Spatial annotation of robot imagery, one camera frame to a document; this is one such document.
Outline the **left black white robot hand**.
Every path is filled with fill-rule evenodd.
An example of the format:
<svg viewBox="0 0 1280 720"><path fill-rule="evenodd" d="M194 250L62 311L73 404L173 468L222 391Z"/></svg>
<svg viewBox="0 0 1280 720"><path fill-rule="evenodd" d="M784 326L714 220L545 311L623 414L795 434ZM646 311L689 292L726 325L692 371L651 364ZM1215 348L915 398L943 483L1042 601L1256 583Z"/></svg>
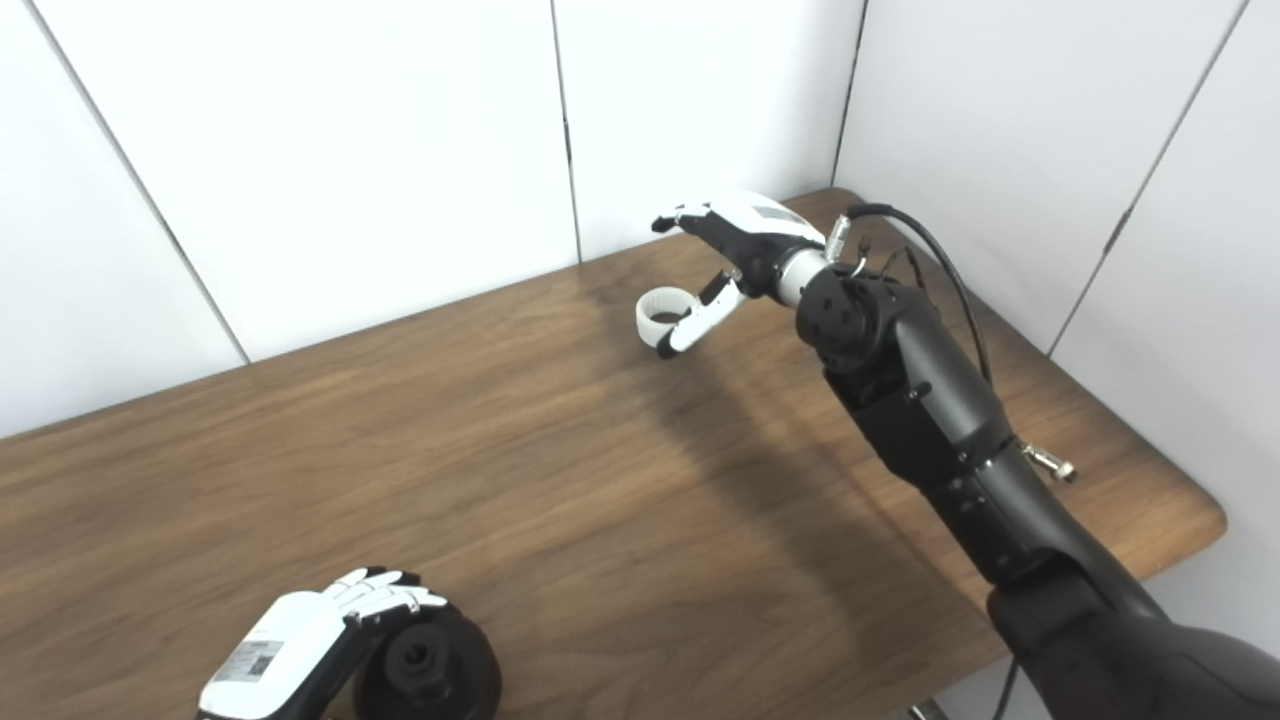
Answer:
<svg viewBox="0 0 1280 720"><path fill-rule="evenodd" d="M198 694L198 719L320 719L375 646L451 602L419 575L356 568L278 597Z"/></svg>

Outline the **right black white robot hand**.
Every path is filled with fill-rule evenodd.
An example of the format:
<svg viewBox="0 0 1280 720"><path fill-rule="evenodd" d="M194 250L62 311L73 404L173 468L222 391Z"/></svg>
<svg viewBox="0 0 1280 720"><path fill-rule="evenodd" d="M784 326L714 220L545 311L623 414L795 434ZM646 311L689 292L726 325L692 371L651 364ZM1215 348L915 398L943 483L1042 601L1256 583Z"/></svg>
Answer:
<svg viewBox="0 0 1280 720"><path fill-rule="evenodd" d="M782 204L748 191L682 202L658 215L652 231L680 229L717 251L730 265L655 342L662 359L687 352L748 300L768 297L796 307L803 291L833 259L827 238Z"/></svg>

